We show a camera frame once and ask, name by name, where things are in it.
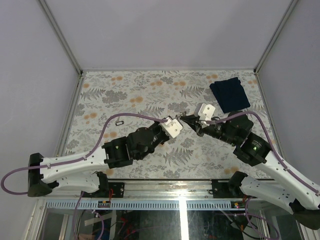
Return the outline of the key with black white tag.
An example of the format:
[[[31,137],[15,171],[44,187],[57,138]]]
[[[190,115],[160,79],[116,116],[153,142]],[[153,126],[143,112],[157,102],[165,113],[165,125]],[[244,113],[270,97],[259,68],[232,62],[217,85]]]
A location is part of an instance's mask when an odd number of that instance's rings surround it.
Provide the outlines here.
[[[121,121],[117,121],[116,123],[115,123],[115,125],[116,126],[121,126],[121,125],[123,125],[125,122],[123,121],[123,120],[121,120]]]

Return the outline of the large metal keyring disc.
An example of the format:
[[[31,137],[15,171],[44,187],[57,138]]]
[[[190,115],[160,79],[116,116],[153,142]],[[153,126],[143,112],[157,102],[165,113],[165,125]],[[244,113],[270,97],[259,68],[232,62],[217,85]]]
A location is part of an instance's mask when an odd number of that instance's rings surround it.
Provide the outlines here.
[[[187,112],[186,111],[183,111],[183,112],[180,112],[178,113],[176,116],[175,116],[178,120],[182,120],[184,121],[187,117]]]

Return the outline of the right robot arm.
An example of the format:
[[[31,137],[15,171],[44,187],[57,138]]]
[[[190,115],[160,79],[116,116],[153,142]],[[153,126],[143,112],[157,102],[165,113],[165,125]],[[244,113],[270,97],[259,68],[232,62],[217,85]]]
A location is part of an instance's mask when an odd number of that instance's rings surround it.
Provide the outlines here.
[[[235,147],[233,154],[243,163],[269,175],[281,188],[261,183],[243,172],[236,172],[228,182],[233,197],[242,194],[260,198],[293,215],[303,226],[320,228],[320,186],[284,160],[275,150],[269,136],[252,132],[253,111],[235,111],[228,117],[202,120],[199,115],[182,116],[198,136],[208,135]]]

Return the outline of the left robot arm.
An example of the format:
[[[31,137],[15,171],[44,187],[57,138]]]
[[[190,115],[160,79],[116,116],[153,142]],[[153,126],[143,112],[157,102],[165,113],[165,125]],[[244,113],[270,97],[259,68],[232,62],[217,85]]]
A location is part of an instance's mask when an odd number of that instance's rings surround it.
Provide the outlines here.
[[[173,124],[154,123],[128,136],[114,139],[90,152],[62,157],[29,158],[28,197],[43,197],[54,190],[81,191],[105,197],[110,190],[103,170],[122,168],[154,153],[158,145],[175,138],[180,130]]]

